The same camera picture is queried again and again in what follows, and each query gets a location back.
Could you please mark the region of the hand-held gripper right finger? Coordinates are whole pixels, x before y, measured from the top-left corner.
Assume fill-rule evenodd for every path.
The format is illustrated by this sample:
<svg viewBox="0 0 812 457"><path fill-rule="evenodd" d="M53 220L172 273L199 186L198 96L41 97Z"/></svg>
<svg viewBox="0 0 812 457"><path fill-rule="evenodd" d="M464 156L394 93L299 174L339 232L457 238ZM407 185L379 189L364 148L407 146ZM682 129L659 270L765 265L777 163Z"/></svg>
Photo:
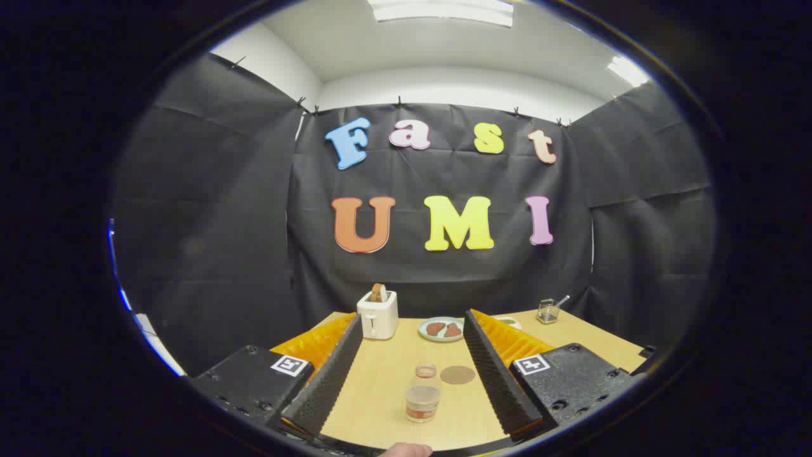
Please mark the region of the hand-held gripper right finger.
<svg viewBox="0 0 812 457"><path fill-rule="evenodd" d="M465 312L463 337L502 430L514 439L579 419L633 379L585 345L554 348L475 309Z"/></svg>

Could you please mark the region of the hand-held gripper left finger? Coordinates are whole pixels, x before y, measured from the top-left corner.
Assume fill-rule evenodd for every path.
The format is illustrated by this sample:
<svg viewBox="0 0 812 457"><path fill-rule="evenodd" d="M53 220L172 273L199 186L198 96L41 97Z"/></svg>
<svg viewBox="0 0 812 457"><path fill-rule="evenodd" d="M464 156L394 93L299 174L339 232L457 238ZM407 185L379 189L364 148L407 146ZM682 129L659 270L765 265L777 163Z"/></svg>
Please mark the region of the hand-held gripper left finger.
<svg viewBox="0 0 812 457"><path fill-rule="evenodd" d="M313 439L336 405L362 340L362 319L351 313L272 349L246 345L189 381L240 420Z"/></svg>

